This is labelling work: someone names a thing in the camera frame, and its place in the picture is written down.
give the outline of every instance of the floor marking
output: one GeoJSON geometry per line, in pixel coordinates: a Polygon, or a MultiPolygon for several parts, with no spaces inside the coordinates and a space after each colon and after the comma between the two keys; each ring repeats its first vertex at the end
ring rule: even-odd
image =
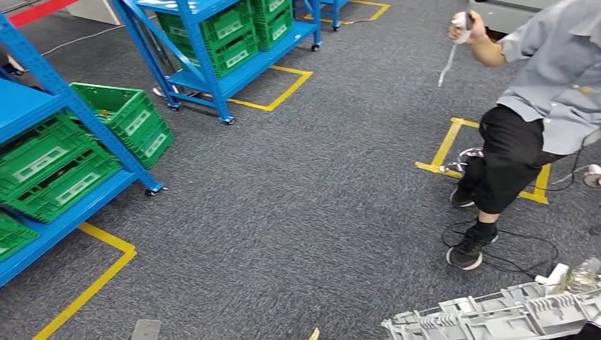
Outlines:
{"type": "Polygon", "coordinates": [[[318,340],[319,339],[319,329],[316,328],[311,336],[309,336],[309,340],[318,340]]]}
{"type": "Polygon", "coordinates": [[[312,71],[303,71],[302,69],[291,69],[288,67],[282,67],[282,66],[276,66],[276,65],[274,65],[270,68],[278,70],[278,71],[282,71],[282,72],[298,74],[298,75],[300,75],[300,77],[298,79],[296,79],[292,83],[292,85],[290,85],[281,95],[279,95],[278,98],[275,98],[274,101],[272,101],[271,103],[269,103],[267,105],[251,103],[249,101],[241,101],[239,99],[233,99],[233,98],[228,99],[228,101],[231,103],[248,106],[250,108],[256,108],[259,110],[271,112],[271,111],[275,110],[280,104],[282,104],[286,99],[288,99],[289,96],[292,96],[294,91],[298,90],[298,88],[301,87],[301,85],[303,85],[305,83],[305,81],[307,81],[307,79],[309,79],[309,77],[311,77],[311,74],[313,74],[312,71]]]}
{"type": "MultiPolygon", "coordinates": [[[[342,25],[350,25],[352,23],[356,23],[357,21],[374,21],[377,20],[378,18],[380,18],[380,16],[386,12],[391,5],[389,4],[381,4],[379,2],[371,2],[371,1],[363,1],[363,0],[350,0],[349,2],[354,2],[355,4],[362,4],[362,5],[369,5],[369,6],[377,6],[379,7],[378,10],[368,19],[357,19],[355,21],[345,21],[345,20],[338,20],[339,23],[341,23],[342,25]]],[[[305,20],[311,20],[313,19],[313,17],[311,16],[311,13],[307,13],[304,16],[305,20]]],[[[332,19],[321,19],[321,22],[323,23],[332,23],[332,19]]]]}
{"type": "Polygon", "coordinates": [[[70,317],[85,305],[102,287],[109,282],[128,262],[135,256],[135,247],[122,239],[119,239],[89,223],[82,223],[79,229],[86,234],[95,237],[102,242],[121,250],[123,255],[98,277],[84,292],[73,300],[56,318],[46,325],[32,340],[48,339],[56,332],[70,317]]]}
{"type": "MultiPolygon", "coordinates": [[[[417,162],[415,162],[415,166],[419,169],[428,170],[435,174],[443,174],[445,176],[460,179],[461,174],[459,172],[456,172],[456,171],[441,172],[440,166],[443,165],[444,159],[446,158],[447,154],[449,153],[449,150],[451,149],[453,142],[455,142],[455,138],[459,134],[459,130],[461,129],[462,126],[469,126],[470,128],[478,128],[480,125],[478,123],[471,122],[469,120],[464,120],[463,118],[451,118],[451,127],[449,128],[449,131],[444,136],[444,139],[442,140],[440,147],[436,151],[436,154],[434,155],[434,158],[432,159],[432,163],[426,164],[426,163],[417,161],[417,162]]],[[[549,173],[550,172],[551,172],[550,164],[543,166],[541,173],[539,174],[536,181],[534,182],[534,185],[536,186],[534,188],[534,190],[531,193],[522,191],[521,193],[519,193],[519,196],[521,198],[533,200],[534,202],[537,202],[537,203],[549,204],[549,200],[547,200],[546,196],[545,196],[545,193],[546,193],[545,190],[546,190],[546,186],[549,182],[549,173]]]]}

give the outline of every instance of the plastic bottle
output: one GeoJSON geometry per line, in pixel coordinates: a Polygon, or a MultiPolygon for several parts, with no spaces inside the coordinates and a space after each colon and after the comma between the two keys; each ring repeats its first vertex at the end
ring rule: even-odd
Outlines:
{"type": "Polygon", "coordinates": [[[586,293],[597,288],[597,272],[601,261],[592,257],[570,271],[568,292],[573,294],[586,293]]]}

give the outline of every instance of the blue metal shelf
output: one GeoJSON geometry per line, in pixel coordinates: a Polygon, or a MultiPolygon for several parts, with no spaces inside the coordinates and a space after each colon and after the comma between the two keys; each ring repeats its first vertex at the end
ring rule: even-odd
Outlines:
{"type": "MultiPolygon", "coordinates": [[[[217,80],[219,90],[225,97],[230,98],[234,96],[238,91],[248,85],[248,83],[256,79],[271,65],[280,60],[286,53],[290,52],[298,44],[299,40],[304,40],[316,28],[317,25],[314,23],[295,21],[290,32],[269,51],[259,52],[258,55],[247,61],[243,67],[239,67],[223,79],[217,80]]],[[[211,92],[207,83],[199,81],[194,74],[184,69],[179,70],[176,74],[167,78],[167,81],[188,89],[206,93],[211,92]]]]}
{"type": "Polygon", "coordinates": [[[341,7],[346,5],[348,2],[349,2],[349,0],[321,0],[322,4],[331,5],[331,6],[336,5],[336,7],[338,9],[340,9],[341,7]]]}
{"type": "Polygon", "coordinates": [[[213,71],[213,64],[203,43],[201,27],[198,23],[236,4],[238,1],[192,0],[191,3],[193,4],[189,4],[188,0],[175,0],[176,4],[173,4],[173,1],[162,0],[113,0],[116,12],[121,17],[142,58],[165,95],[167,105],[172,110],[177,110],[181,105],[180,100],[185,100],[215,108],[219,120],[222,123],[231,124],[234,122],[234,118],[228,111],[226,100],[248,85],[253,79],[256,79],[309,35],[313,34],[312,49],[314,51],[321,46],[320,0],[303,0],[303,8],[311,13],[313,17],[310,23],[294,21],[291,31],[276,43],[270,51],[259,52],[258,55],[246,61],[223,79],[218,79],[213,71]],[[198,67],[193,66],[190,60],[169,40],[167,35],[148,19],[144,10],[175,14],[181,18],[202,72],[199,71],[198,67]],[[148,38],[148,31],[153,38],[148,38]],[[169,50],[175,57],[180,59],[184,69],[175,73],[164,71],[160,67],[161,63],[157,57],[159,53],[157,53],[154,40],[160,45],[161,50],[169,50]],[[202,91],[210,94],[212,101],[195,98],[192,95],[176,91],[175,86],[182,87],[184,90],[202,91]]]}
{"type": "MultiPolygon", "coordinates": [[[[215,14],[223,11],[229,6],[237,3],[239,0],[190,0],[189,4],[190,12],[192,13],[193,19],[200,23],[205,19],[214,16],[215,14]]],[[[134,0],[135,4],[142,9],[149,11],[162,12],[179,15],[178,6],[173,7],[174,4],[170,4],[170,1],[164,3],[158,3],[156,0],[134,0]]]]}
{"type": "Polygon", "coordinates": [[[53,115],[64,106],[59,96],[51,96],[4,79],[0,79],[0,94],[12,99],[1,103],[0,144],[53,115]],[[26,100],[19,101],[15,100],[16,98],[26,100]]]}
{"type": "Polygon", "coordinates": [[[119,171],[48,225],[17,215],[17,220],[38,232],[40,237],[7,260],[0,262],[0,287],[31,265],[136,179],[135,174],[125,170],[119,171]]]}
{"type": "Polygon", "coordinates": [[[0,144],[57,111],[66,109],[86,125],[88,130],[104,144],[123,167],[117,174],[104,181],[50,224],[36,222],[14,212],[12,215],[38,232],[40,237],[7,260],[0,262],[1,287],[108,201],[115,198],[132,182],[140,181],[147,190],[153,193],[159,191],[162,185],[155,181],[96,117],[90,107],[69,88],[50,64],[2,14],[0,14],[0,43],[6,47],[15,60],[30,70],[45,90],[45,92],[37,91],[22,84],[0,79],[0,96],[3,98],[0,102],[0,144]]]}

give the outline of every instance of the black shorts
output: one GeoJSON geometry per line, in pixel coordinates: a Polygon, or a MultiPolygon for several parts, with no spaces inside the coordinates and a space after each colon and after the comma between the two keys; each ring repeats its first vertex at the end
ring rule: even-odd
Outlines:
{"type": "Polygon", "coordinates": [[[543,165],[565,157],[542,151],[542,120],[526,122],[506,106],[485,113],[479,130],[484,157],[470,159],[459,188],[473,192],[476,206],[485,213],[501,213],[543,165]]]}

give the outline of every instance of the person's hand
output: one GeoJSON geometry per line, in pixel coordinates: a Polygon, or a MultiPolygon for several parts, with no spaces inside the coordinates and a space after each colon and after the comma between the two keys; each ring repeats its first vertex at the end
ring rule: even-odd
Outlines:
{"type": "MultiPolygon", "coordinates": [[[[459,15],[463,15],[463,12],[455,14],[453,19],[455,19],[459,15]]],[[[470,16],[472,20],[472,28],[470,38],[468,38],[466,44],[471,44],[475,41],[486,38],[486,27],[484,26],[484,21],[482,20],[480,14],[472,11],[470,12],[470,16]]],[[[451,24],[451,26],[449,27],[449,38],[451,38],[451,40],[458,39],[461,36],[461,33],[462,29],[451,24]]]]}

